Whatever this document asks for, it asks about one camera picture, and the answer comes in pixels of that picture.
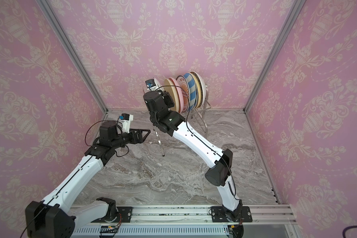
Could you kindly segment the pink bear plate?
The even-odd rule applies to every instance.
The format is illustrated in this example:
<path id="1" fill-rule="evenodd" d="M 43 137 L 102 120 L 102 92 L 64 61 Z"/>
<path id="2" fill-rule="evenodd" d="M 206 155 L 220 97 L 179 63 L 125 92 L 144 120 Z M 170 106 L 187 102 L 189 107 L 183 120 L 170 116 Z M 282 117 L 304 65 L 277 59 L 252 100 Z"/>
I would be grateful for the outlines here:
<path id="1" fill-rule="evenodd" d="M 183 93 L 182 93 L 182 89 L 179 86 L 179 83 L 177 82 L 176 79 L 173 79 L 172 77 L 169 78 L 169 80 L 174 84 L 175 89 L 177 91 L 177 95 L 178 95 L 178 100 L 179 100 L 179 107 L 178 107 L 178 112 L 182 113 L 184 110 L 184 98 L 183 98 Z"/>

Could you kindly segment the beige plain plate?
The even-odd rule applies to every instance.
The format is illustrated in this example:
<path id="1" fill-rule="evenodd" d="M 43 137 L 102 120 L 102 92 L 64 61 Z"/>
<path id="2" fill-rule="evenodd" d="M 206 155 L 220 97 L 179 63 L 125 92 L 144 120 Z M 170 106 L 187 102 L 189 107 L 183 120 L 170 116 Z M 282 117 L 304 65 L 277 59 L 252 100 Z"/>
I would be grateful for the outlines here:
<path id="1" fill-rule="evenodd" d="M 164 88 L 165 91 L 169 93 L 169 95 L 172 97 L 174 106 L 171 108 L 172 111 L 178 112 L 180 111 L 180 102 L 179 102 L 179 95 L 177 88 L 173 81 L 170 78 L 167 78 L 164 80 Z"/>

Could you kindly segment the orange sunburst plate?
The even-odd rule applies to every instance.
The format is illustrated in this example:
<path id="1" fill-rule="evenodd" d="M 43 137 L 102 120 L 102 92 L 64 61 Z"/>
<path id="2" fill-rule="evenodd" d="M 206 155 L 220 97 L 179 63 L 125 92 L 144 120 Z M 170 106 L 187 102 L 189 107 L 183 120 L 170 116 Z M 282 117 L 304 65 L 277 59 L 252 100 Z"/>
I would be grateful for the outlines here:
<path id="1" fill-rule="evenodd" d="M 181 90 L 181 94 L 183 97 L 181 112 L 185 113 L 189 110 L 189 101 L 190 101 L 189 85 L 188 85 L 185 77 L 182 75 L 179 75 L 176 78 L 176 81 L 179 85 L 179 89 Z"/>
<path id="2" fill-rule="evenodd" d="M 154 89 L 153 89 L 154 91 L 156 91 L 156 90 L 165 91 L 163 85 L 160 83 L 160 81 L 158 79 L 153 78 L 153 80 L 154 80 L 154 83 L 155 83 L 155 86 L 154 86 Z"/>

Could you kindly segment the blue striped plate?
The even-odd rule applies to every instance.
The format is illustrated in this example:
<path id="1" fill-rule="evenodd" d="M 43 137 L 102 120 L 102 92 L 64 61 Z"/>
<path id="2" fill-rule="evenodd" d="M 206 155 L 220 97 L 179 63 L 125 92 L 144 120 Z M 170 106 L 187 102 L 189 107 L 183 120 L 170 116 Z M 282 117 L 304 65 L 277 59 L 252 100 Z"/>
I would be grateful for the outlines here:
<path id="1" fill-rule="evenodd" d="M 191 73 L 186 73 L 184 77 L 189 88 L 189 111 L 191 111 L 197 105 L 197 86 Z"/>

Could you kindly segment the steel two-tier dish rack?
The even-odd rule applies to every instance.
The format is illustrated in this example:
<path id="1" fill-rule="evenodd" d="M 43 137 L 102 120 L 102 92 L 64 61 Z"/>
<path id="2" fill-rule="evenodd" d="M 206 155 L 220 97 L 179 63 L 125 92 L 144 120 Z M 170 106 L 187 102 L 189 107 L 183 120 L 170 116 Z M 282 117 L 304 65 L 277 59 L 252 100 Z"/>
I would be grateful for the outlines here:
<path id="1" fill-rule="evenodd" d="M 153 126 L 161 132 L 173 137 L 181 133 L 182 135 L 193 137 L 185 142 L 187 146 L 194 146 L 199 149 L 200 144 L 207 146 L 206 139 L 203 139 L 180 113 L 168 109 L 163 101 L 161 90 L 148 91 L 143 95 L 143 99 L 150 114 L 150 121 Z"/>

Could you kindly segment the yellow bear plate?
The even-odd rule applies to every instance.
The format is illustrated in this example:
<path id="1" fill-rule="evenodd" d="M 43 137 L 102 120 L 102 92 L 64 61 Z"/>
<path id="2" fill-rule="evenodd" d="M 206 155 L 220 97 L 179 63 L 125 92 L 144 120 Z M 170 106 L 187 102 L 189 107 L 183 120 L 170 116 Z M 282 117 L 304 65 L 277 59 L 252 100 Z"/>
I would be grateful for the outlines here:
<path id="1" fill-rule="evenodd" d="M 197 104 L 196 104 L 196 108 L 200 108 L 202 106 L 202 100 L 204 99 L 201 81 L 200 81 L 200 78 L 199 78 L 199 76 L 198 76 L 198 74 L 196 72 L 191 71 L 190 74 L 193 76 L 193 79 L 194 79 L 194 81 L 196 83 L 196 86 L 197 86 Z"/>

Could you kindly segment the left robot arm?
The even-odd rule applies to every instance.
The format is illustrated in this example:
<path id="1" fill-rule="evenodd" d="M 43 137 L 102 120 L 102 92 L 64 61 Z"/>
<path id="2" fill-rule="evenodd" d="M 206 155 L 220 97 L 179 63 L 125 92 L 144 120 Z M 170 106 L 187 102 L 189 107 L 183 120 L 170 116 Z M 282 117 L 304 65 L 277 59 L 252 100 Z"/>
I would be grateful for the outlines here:
<path id="1" fill-rule="evenodd" d="M 84 153 L 79 164 L 50 194 L 41 201 L 32 201 L 25 209 L 29 238 L 69 238 L 74 231 L 97 220 L 122 222 L 116 201 L 100 197 L 93 203 L 71 211 L 74 201 L 113 156 L 118 148 L 142 144 L 150 130 L 132 129 L 130 120 L 102 121 L 99 136 Z"/>

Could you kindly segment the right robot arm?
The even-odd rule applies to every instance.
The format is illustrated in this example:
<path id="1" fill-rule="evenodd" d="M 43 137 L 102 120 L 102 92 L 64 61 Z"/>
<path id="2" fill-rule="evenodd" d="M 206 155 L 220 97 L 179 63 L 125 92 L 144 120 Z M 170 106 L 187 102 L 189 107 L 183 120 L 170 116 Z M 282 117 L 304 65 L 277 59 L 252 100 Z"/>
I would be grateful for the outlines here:
<path id="1" fill-rule="evenodd" d="M 225 216 L 233 222 L 242 220 L 243 203 L 237 196 L 235 182 L 231 172 L 233 153 L 230 149 L 222 150 L 199 134 L 173 107 L 168 92 L 148 91 L 143 95 L 150 114 L 150 121 L 161 132 L 181 141 L 194 151 L 209 167 L 205 178 L 217 187 Z"/>

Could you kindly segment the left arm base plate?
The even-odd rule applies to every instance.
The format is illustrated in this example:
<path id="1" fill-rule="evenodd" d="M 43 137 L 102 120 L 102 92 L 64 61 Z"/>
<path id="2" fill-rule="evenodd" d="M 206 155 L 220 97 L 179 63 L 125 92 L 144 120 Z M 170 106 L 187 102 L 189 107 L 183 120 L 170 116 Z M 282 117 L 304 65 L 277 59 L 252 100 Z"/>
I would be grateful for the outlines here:
<path id="1" fill-rule="evenodd" d="M 110 208 L 105 215 L 101 219 L 101 222 L 107 223 L 129 223 L 131 221 L 133 207 L 113 207 Z"/>

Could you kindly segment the aluminium mounting rail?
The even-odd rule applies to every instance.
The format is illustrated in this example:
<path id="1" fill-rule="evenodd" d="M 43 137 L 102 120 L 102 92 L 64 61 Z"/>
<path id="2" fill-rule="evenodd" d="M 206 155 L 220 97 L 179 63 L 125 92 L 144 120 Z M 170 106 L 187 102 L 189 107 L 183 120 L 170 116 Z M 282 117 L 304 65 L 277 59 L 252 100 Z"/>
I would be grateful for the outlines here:
<path id="1" fill-rule="evenodd" d="M 288 205 L 248 205 L 250 223 L 213 223 L 212 206 L 133 205 L 129 223 L 97 219 L 70 238 L 300 238 L 295 216 Z"/>

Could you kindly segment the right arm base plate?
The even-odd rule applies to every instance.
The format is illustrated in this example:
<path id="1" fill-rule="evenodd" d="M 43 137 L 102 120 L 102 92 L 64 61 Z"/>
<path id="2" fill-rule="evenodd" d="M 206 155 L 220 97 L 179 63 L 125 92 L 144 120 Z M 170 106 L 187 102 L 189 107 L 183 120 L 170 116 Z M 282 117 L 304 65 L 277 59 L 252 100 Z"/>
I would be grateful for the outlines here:
<path id="1" fill-rule="evenodd" d="M 213 223 L 250 223 L 252 215 L 250 208 L 242 206 L 240 210 L 229 211 L 223 206 L 212 206 L 209 214 Z"/>

